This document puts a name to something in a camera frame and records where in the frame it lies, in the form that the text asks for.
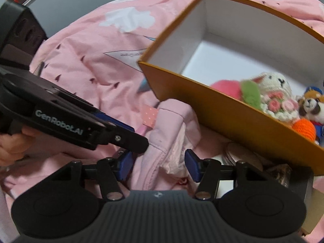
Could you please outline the person left hand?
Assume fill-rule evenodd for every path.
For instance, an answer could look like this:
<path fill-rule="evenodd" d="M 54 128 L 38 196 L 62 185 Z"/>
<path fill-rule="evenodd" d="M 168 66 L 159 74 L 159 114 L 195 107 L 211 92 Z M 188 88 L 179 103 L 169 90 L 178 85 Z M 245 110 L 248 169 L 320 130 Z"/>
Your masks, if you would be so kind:
<path fill-rule="evenodd" d="M 22 159 L 24 152 L 32 147 L 40 134 L 41 132 L 28 126 L 23 126 L 21 133 L 1 134 L 1 167 L 10 166 Z"/>

